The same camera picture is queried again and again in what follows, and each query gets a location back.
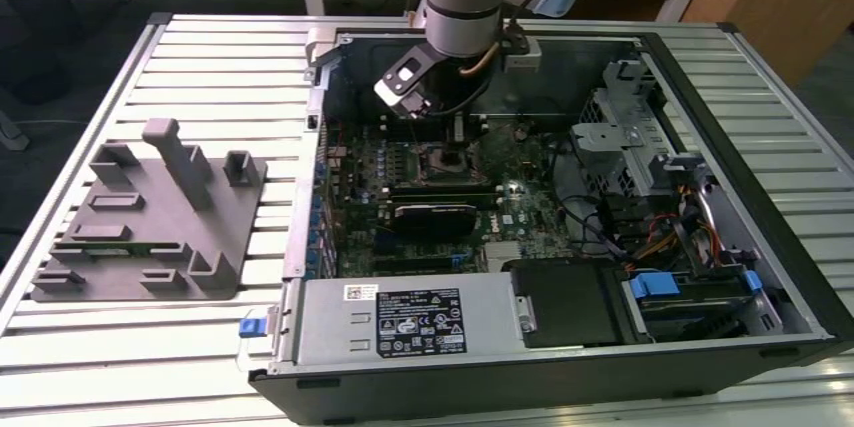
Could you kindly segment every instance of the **dark floor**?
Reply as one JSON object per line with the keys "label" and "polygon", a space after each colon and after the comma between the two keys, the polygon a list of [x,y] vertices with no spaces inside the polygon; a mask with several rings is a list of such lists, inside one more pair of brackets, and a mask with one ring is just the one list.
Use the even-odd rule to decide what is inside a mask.
{"label": "dark floor", "polygon": [[[0,89],[0,109],[23,123],[31,146],[0,147],[0,267],[63,167],[110,88],[148,15],[154,11],[200,14],[303,15],[302,0],[74,0],[88,32],[78,45],[59,49],[74,88],[59,100],[27,106]],[[406,0],[327,0],[330,15],[399,15]],[[0,1],[0,38],[24,27]],[[846,35],[798,88],[798,95],[845,146],[854,152],[854,36]]]}

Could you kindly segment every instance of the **metal table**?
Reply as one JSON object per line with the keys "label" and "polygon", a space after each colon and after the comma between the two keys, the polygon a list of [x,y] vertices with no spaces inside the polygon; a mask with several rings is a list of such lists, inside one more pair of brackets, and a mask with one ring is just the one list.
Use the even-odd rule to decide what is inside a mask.
{"label": "metal table", "polygon": [[[657,31],[854,310],[854,163],[769,71],[741,35],[715,25],[531,21],[537,30]],[[242,369],[266,339],[242,343],[238,320],[279,296],[292,172],[314,147],[302,138],[322,91],[304,80],[310,29],[405,27],[399,19],[176,15],[147,26],[0,277],[0,417],[14,425],[291,425]],[[235,299],[218,302],[39,304],[30,279],[95,176],[94,146],[131,141],[170,116],[208,156],[250,150],[270,161],[263,205]],[[674,120],[679,133],[687,131]],[[850,425],[854,357],[751,379],[717,395],[501,412],[406,425]]]}

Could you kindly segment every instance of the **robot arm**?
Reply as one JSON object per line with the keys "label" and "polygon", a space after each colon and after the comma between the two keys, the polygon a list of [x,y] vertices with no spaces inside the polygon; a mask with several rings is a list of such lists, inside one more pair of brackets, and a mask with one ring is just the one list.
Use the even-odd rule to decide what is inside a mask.
{"label": "robot arm", "polygon": [[[453,93],[434,93],[427,95],[422,78],[429,72],[445,70],[439,75],[446,91],[462,95],[459,98],[470,102],[471,95],[479,95],[485,89],[475,88],[475,83],[483,84],[489,79],[481,79],[478,74],[495,55],[503,53],[502,36],[505,28],[501,22],[501,7],[503,0],[426,0],[426,36],[427,44],[413,48],[407,55],[395,63],[375,85],[375,92],[386,104],[401,117],[417,118],[429,110],[445,109],[446,100]],[[519,10],[534,5],[537,13],[561,16],[569,10],[575,0],[507,0],[519,6]],[[521,28],[515,23],[511,40],[522,39]],[[455,112],[461,109],[450,104]]]}

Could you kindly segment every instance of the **metal bracket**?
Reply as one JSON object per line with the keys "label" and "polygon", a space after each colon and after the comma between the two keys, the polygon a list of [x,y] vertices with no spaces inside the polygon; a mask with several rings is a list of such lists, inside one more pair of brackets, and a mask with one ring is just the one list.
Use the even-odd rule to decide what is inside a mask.
{"label": "metal bracket", "polygon": [[502,54],[526,55],[531,52],[525,29],[517,23],[507,24],[502,31]]}
{"label": "metal bracket", "polygon": [[427,43],[410,49],[374,85],[377,95],[390,107],[401,103],[425,74],[446,59],[447,56]]}
{"label": "metal bracket", "polygon": [[650,161],[654,189],[671,187],[674,175],[690,175],[694,170],[706,165],[706,159],[699,154],[657,155]]}
{"label": "metal bracket", "polygon": [[517,316],[522,332],[526,334],[537,332],[537,318],[534,317],[530,297],[517,296]]}
{"label": "metal bracket", "polygon": [[279,342],[276,344],[276,361],[294,362],[296,360],[296,329],[299,326],[299,299],[302,297],[303,279],[288,279],[282,285],[284,298],[280,308],[274,315],[279,322],[275,323]]}
{"label": "metal bracket", "polygon": [[335,48],[335,29],[308,29],[308,38],[306,40],[306,61],[308,62],[308,67],[322,67],[339,57],[340,52]]}
{"label": "metal bracket", "polygon": [[589,152],[618,152],[629,147],[643,147],[643,136],[637,127],[617,124],[577,124],[573,136],[581,149]]}
{"label": "metal bracket", "polygon": [[505,72],[511,70],[526,70],[533,73],[539,72],[539,64],[543,60],[543,51],[539,48],[537,39],[529,39],[527,52],[509,53],[505,56]]}

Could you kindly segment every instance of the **slotted aluminum surface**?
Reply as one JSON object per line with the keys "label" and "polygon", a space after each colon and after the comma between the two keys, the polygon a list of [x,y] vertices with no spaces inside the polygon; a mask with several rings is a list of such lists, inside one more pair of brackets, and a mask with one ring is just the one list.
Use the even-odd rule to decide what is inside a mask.
{"label": "slotted aluminum surface", "polygon": [[[170,116],[183,122],[183,139],[198,143],[208,157],[243,149],[268,160],[243,288],[234,300],[222,302],[28,300],[28,279],[94,179],[88,168],[78,172],[67,167],[60,179],[68,182],[55,186],[0,278],[4,295],[12,296],[0,311],[0,326],[8,321],[0,338],[0,417],[11,425],[290,425],[250,388],[240,370],[246,363],[236,360],[244,349],[250,358],[263,360],[268,345],[263,340],[242,344],[236,324],[252,309],[279,298],[302,122],[316,95],[303,80],[303,46],[312,27],[403,26],[397,19],[378,18],[178,15],[168,26],[148,27],[96,115],[103,129],[92,126],[84,141],[87,135],[92,145],[127,141],[138,156],[152,156],[152,149],[134,139],[148,117]],[[759,67],[761,61],[737,46],[738,38],[713,25],[537,21],[530,26],[661,34],[854,309],[852,164],[838,156],[838,145],[789,91]],[[678,119],[674,123],[687,134]],[[690,139],[683,140],[691,148]],[[79,150],[72,161],[92,153],[87,145]],[[12,271],[20,274],[15,283]],[[842,355],[809,367],[766,373],[713,396],[446,417],[406,425],[595,425],[614,420],[650,427],[850,425],[854,407],[846,400],[853,392],[854,357]]]}

